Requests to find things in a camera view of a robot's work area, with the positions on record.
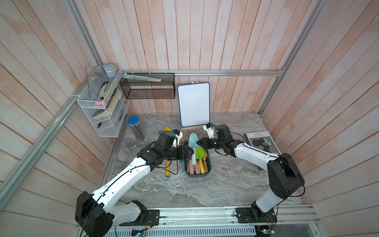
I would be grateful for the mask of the light blue small shovel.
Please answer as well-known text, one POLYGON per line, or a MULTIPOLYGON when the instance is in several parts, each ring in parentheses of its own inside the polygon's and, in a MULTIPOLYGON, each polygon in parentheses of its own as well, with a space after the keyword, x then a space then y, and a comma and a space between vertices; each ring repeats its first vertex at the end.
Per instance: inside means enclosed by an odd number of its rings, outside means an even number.
POLYGON ((191 156, 191 165, 196 166, 196 148, 198 147, 197 145, 198 137, 196 133, 191 133, 189 136, 189 142, 188 146, 193 150, 193 154, 191 156))

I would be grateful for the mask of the purple shovel pink handle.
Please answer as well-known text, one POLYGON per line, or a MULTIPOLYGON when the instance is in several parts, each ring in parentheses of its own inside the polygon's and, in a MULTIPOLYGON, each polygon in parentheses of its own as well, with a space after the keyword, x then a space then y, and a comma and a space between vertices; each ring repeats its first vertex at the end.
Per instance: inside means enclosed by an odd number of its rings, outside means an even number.
POLYGON ((192 160, 188 161, 187 172, 189 175, 195 175, 195 166, 193 166, 192 160))

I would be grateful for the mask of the lime shovel wooden handle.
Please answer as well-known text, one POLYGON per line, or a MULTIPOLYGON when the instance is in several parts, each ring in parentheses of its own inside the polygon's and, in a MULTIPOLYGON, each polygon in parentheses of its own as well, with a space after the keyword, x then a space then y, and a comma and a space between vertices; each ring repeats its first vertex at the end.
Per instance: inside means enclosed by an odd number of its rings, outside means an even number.
POLYGON ((196 175, 200 174, 200 167, 199 167, 199 161, 198 160, 196 160, 196 164, 195 164, 195 174, 196 175))

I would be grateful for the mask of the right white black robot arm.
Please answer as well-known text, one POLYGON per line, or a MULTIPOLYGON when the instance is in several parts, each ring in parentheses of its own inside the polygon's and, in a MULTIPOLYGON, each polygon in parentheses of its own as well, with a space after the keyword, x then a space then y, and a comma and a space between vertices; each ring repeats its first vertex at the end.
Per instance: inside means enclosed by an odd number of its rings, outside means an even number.
POLYGON ((246 160, 265 170, 268 174, 269 188, 249 208, 235 209, 234 216, 239 223, 276 223, 274 208, 291 197, 305 184, 305 180, 289 154, 273 154, 254 148, 242 140, 233 139, 230 129, 222 124, 203 126, 208 138, 197 144, 204 149, 222 149, 226 155, 246 160))

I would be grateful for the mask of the green trowel yellow handle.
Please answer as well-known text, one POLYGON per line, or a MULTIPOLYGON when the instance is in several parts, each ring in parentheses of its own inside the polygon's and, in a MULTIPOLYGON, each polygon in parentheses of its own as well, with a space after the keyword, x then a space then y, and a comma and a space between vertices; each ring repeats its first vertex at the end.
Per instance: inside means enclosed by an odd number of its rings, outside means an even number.
POLYGON ((203 148, 197 147, 196 148, 196 159, 199 161, 199 167, 200 167, 200 174, 204 173, 204 167, 203 167, 203 157, 204 157, 204 151, 203 148))

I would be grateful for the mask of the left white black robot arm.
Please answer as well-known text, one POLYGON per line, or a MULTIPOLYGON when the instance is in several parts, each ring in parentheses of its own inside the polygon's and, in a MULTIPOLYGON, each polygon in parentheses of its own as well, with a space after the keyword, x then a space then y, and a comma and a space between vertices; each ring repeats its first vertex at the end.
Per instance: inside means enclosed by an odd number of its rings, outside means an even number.
POLYGON ((88 237, 102 237, 117 225, 144 225, 146 207, 138 200, 125 206, 116 206, 118 200, 141 178, 155 168, 163 168, 165 160, 186 160, 194 154, 188 145, 178 143, 171 131, 163 131, 157 141, 141 149, 133 161, 117 176, 92 193, 84 191, 77 198, 75 220, 81 233, 88 237))

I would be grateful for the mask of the yellow shovel wooden handle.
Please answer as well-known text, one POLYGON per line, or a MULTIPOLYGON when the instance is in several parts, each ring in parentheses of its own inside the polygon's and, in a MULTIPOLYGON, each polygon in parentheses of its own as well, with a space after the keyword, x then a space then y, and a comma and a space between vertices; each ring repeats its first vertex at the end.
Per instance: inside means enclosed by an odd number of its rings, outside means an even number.
POLYGON ((207 165, 207 161, 206 161, 206 158, 207 158, 207 152, 206 150, 204 149, 204 157, 203 157, 203 167, 204 167, 204 173, 208 173, 208 165, 207 165))

